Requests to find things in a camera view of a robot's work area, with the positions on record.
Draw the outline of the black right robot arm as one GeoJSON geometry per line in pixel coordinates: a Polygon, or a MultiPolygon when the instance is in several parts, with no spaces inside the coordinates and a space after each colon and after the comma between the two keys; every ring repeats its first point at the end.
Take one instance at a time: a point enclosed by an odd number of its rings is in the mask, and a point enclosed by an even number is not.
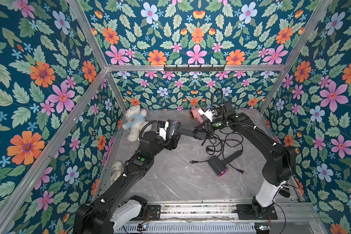
{"type": "Polygon", "coordinates": [[[198,110],[200,122],[207,124],[207,131],[213,133],[225,127],[241,134],[252,143],[266,159],[262,169],[264,181],[253,198],[255,208],[265,209],[273,205],[281,187],[293,177],[295,171],[295,149],[276,142],[261,130],[245,113],[237,113],[229,101],[220,108],[202,107],[198,110]]]}

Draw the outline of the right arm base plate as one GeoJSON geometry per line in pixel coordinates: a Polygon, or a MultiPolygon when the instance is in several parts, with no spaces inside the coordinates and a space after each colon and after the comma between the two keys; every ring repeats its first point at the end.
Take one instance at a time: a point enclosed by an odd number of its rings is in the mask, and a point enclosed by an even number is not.
{"type": "Polygon", "coordinates": [[[235,213],[238,214],[240,220],[278,220],[273,205],[262,208],[259,205],[238,204],[235,213]]]}

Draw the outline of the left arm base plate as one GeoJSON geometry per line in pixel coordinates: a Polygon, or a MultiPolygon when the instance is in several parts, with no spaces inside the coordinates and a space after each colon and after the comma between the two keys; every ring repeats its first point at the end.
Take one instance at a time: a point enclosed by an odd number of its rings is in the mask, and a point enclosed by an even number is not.
{"type": "Polygon", "coordinates": [[[142,207],[140,219],[142,221],[158,221],[160,220],[161,206],[155,205],[145,205],[142,207]]]}

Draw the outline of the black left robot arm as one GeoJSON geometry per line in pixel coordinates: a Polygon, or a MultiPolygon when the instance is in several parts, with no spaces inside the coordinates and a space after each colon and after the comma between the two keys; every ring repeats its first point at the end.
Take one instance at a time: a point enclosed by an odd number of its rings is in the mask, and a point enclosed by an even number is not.
{"type": "Polygon", "coordinates": [[[174,130],[165,137],[149,131],[139,140],[139,146],[124,163],[123,173],[94,202],[81,205],[72,227],[74,234],[114,234],[132,219],[145,213],[147,201],[139,196],[131,197],[125,205],[122,199],[154,165],[154,158],[164,149],[177,147],[180,134],[174,130]]]}

